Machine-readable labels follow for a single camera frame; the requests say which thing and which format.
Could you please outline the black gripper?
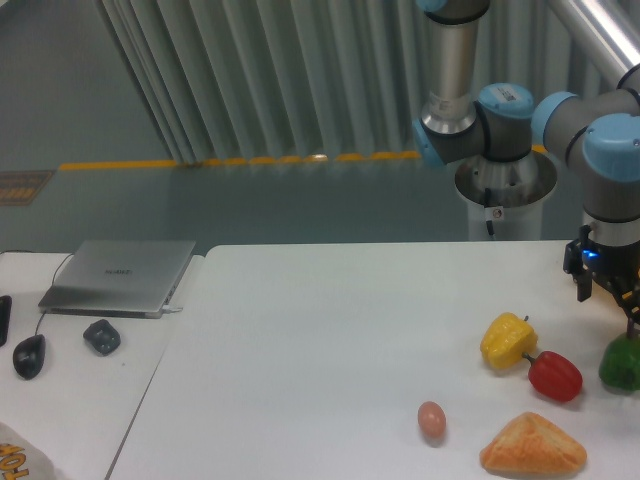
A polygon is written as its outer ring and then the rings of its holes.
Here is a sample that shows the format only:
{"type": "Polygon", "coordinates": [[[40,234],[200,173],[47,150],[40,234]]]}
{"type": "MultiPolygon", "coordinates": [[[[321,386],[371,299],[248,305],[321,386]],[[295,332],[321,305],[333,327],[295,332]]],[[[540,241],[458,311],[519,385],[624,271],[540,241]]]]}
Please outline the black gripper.
{"type": "Polygon", "coordinates": [[[595,240],[595,230],[583,225],[565,247],[563,270],[572,276],[577,300],[591,297],[593,283],[608,290],[627,319],[626,336],[635,338],[639,325],[639,242],[611,246],[595,240]]]}

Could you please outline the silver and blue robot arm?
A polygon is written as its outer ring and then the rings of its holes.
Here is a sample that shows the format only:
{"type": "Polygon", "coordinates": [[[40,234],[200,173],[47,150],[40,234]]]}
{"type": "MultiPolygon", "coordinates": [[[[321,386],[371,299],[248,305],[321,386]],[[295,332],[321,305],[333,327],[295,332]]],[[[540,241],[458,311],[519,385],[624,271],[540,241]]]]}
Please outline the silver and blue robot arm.
{"type": "Polygon", "coordinates": [[[425,162],[447,164],[482,156],[516,162],[534,144],[564,162],[584,189],[584,223],[565,250],[564,270],[586,300],[593,284],[614,297],[639,327],[639,33],[615,3],[554,1],[551,9],[573,35],[611,91],[590,100],[557,92],[540,103],[526,93],[502,102],[473,98],[478,24],[485,1],[423,1],[432,25],[434,72],[428,102],[414,121],[425,162]]]}

